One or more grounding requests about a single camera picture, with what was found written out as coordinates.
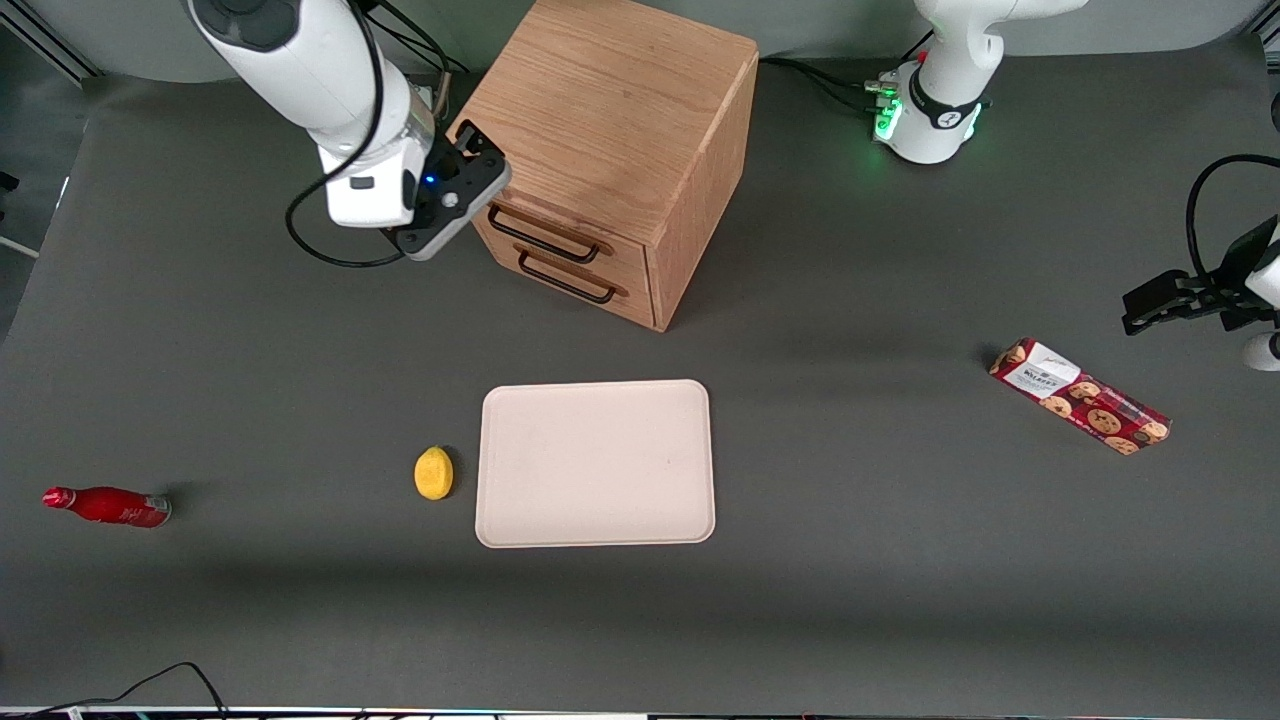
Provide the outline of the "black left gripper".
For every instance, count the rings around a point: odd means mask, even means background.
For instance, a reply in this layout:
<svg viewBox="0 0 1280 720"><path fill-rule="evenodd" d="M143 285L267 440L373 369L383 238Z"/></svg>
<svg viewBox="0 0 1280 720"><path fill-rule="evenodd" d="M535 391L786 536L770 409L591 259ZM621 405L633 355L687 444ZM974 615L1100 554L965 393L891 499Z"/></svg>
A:
<svg viewBox="0 0 1280 720"><path fill-rule="evenodd" d="M1262 222L1233 241L1212 270L1197 258L1196 270L1199 278L1167 270L1149 281L1151 288L1125 293L1125 336L1194 314L1217 316L1226 332L1256 322L1277 324L1277 287L1271 286L1277 281L1276 220Z"/></svg>

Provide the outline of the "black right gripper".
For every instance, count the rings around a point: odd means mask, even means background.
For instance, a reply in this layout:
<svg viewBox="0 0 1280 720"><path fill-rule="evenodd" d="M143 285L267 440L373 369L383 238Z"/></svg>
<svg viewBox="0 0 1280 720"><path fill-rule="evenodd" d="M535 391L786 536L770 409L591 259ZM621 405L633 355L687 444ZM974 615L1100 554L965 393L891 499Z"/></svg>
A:
<svg viewBox="0 0 1280 720"><path fill-rule="evenodd" d="M494 143L470 119L457 124L454 145L433 143L419 173L408 228L420 231L452 222L454 209L445 208L442 200L449 181L460 173L460 152L484 154L493 149ZM385 228L385 237L397 251L406 251L412 245L412 232L404 228Z"/></svg>

